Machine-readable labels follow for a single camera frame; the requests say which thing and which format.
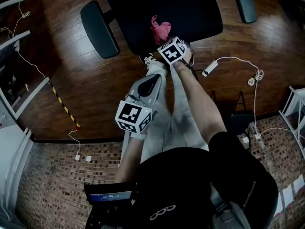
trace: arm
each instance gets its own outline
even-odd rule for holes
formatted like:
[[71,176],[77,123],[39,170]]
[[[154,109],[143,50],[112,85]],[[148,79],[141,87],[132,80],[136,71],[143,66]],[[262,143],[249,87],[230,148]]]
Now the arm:
[[[192,54],[188,49],[185,61],[189,62]],[[210,139],[218,132],[226,132],[224,122],[213,100],[194,78],[191,71],[181,62],[173,64],[183,88],[191,113],[203,139],[209,143]]]
[[123,160],[115,176],[115,183],[128,182],[140,165],[144,140],[131,137]]

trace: yellow and black warning tape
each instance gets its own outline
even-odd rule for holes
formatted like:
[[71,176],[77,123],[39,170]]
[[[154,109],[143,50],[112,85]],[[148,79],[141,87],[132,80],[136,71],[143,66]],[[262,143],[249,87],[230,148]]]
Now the yellow and black warning tape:
[[65,109],[65,111],[67,112],[67,114],[70,116],[71,120],[74,121],[74,123],[76,124],[76,129],[80,129],[80,125],[77,123],[77,121],[74,119],[74,117],[71,115],[71,113],[69,112],[69,110],[67,109],[67,107],[65,106],[65,104],[63,103],[63,101],[61,100],[61,98],[58,96],[54,86],[52,85],[52,83],[50,83],[52,90],[54,92],[54,94],[56,95],[56,97],[58,98],[58,101],[60,102],[60,104],[62,105],[62,107]]

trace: wooden floor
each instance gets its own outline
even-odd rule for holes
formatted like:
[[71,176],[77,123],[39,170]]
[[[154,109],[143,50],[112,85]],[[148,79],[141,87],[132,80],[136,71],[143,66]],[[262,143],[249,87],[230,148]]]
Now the wooden floor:
[[[50,76],[51,82],[68,109],[81,125],[74,134],[79,139],[122,137],[114,116],[119,101],[134,81],[143,77],[146,68],[133,55],[116,21],[111,29],[121,53],[102,59],[90,43],[81,22],[80,11],[91,0],[25,0],[23,12],[28,18],[19,21],[17,32],[31,30],[22,41],[20,53]],[[107,0],[97,0],[102,10]],[[218,57],[240,57],[250,60],[264,71],[256,96],[256,114],[279,110],[286,100],[288,86],[305,85],[305,36],[284,15],[276,0],[254,0],[257,22],[243,24],[235,0],[217,0],[224,31],[212,38],[192,43],[195,70],[204,89],[215,90],[217,100],[236,101],[244,92],[248,109],[254,107],[254,90],[247,81],[255,68],[235,60],[223,60],[208,77],[200,75]],[[20,17],[17,6],[6,12],[2,26],[14,28]],[[17,79],[34,84],[43,78],[35,67],[18,55],[10,64],[19,66]],[[168,104],[173,105],[173,84],[168,77]],[[36,139],[69,139],[75,125],[65,113],[51,87],[46,85],[22,114],[20,121],[29,127]]]

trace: person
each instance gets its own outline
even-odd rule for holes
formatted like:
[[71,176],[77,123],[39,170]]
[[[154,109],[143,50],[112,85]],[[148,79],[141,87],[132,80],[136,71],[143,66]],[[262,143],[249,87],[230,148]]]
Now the person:
[[[132,135],[115,177],[115,183],[137,182],[130,228],[210,228],[211,184],[224,201],[239,205],[252,229],[267,228],[278,197],[274,179],[227,133],[215,103],[182,61],[170,65],[171,116],[165,65],[152,54],[139,57],[147,75],[162,76],[162,85],[147,136]],[[191,57],[188,48],[184,60]]]

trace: power adapter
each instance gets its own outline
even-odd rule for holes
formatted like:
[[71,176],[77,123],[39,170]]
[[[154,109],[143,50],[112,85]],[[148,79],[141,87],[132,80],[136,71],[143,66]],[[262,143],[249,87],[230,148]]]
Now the power adapter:
[[206,67],[206,68],[201,72],[201,74],[202,74],[204,77],[207,77],[207,75],[208,75],[209,73],[211,73],[212,70],[215,69],[217,65],[218,65],[218,62],[215,61],[215,60],[213,60],[213,62],[210,63],[210,64],[208,65],[208,67]]

